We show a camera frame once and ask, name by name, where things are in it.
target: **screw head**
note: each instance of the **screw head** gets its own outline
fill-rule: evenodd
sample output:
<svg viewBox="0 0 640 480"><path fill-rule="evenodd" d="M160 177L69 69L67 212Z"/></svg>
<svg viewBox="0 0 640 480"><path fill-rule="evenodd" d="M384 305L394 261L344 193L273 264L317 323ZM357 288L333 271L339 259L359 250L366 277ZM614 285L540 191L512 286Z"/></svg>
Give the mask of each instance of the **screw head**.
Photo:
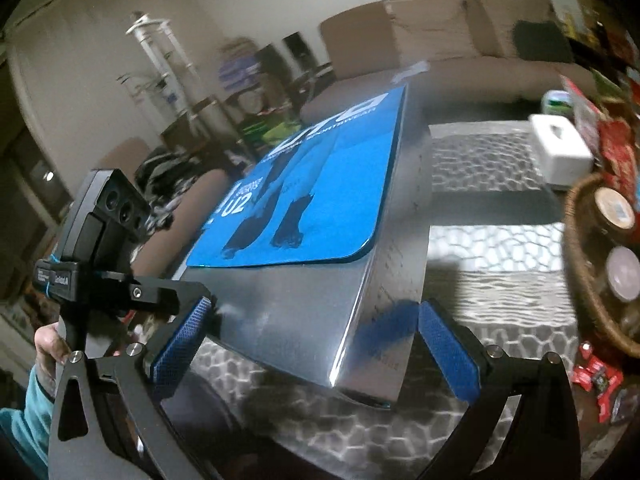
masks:
<svg viewBox="0 0 640 480"><path fill-rule="evenodd" d="M138 355L145 346L142 343L131 343L127 346L127 355L130 357Z"/></svg>
<svg viewBox="0 0 640 480"><path fill-rule="evenodd" d="M504 350L498 345L489 345L486 348L486 353L491 359L499 359L504 355Z"/></svg>
<svg viewBox="0 0 640 480"><path fill-rule="evenodd" d="M76 350L75 352L72 352L71 355L69 356L69 361L71 361L72 363L77 363L81 359L82 359L81 350Z"/></svg>
<svg viewBox="0 0 640 480"><path fill-rule="evenodd" d="M547 352L546 358L553 365L559 365L562 362L562 358L555 352Z"/></svg>

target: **blue gripper pad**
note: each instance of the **blue gripper pad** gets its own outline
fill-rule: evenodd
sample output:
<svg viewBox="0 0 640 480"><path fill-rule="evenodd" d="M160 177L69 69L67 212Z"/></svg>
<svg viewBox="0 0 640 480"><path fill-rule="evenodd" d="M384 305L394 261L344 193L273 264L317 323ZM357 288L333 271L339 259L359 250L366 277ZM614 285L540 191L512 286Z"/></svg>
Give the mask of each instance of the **blue gripper pad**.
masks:
<svg viewBox="0 0 640 480"><path fill-rule="evenodd" d="M418 308L418 332L453 394L460 400L473 403L480 395L478 365L427 301Z"/></svg>
<svg viewBox="0 0 640 480"><path fill-rule="evenodd" d="M210 311L210 299L202 298L160 352L151 366L151 380L156 387L164 390L178 385L204 339Z"/></svg>

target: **human hand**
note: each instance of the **human hand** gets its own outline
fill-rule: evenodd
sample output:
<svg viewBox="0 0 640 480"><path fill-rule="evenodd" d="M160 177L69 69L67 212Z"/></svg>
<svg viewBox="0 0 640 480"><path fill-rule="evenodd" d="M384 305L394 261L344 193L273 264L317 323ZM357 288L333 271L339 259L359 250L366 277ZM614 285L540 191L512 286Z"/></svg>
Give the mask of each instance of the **human hand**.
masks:
<svg viewBox="0 0 640 480"><path fill-rule="evenodd" d="M53 397L56 391L56 363L63 365L71 353L66 341L58 334L58 324L41 326L33 342L36 346L36 375L40 386Z"/></svg>

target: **white tissue box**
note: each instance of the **white tissue box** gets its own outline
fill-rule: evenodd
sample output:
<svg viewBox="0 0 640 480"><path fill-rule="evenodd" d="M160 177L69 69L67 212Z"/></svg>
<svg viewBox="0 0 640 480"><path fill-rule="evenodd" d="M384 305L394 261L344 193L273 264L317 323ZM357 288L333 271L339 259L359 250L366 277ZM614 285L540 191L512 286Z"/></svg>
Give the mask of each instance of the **white tissue box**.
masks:
<svg viewBox="0 0 640 480"><path fill-rule="evenodd" d="M593 155L569 119L532 115L531 149L545 181L554 187L571 187L591 173Z"/></svg>

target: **red package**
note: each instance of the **red package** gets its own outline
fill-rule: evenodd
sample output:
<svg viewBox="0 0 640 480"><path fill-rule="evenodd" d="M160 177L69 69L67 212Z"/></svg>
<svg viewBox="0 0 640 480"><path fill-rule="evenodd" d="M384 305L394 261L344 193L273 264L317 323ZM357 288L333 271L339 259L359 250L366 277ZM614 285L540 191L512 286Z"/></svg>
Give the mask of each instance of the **red package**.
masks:
<svg viewBox="0 0 640 480"><path fill-rule="evenodd" d="M598 123L598 132L604 182L634 204L638 172L631 127L624 119L604 120Z"/></svg>

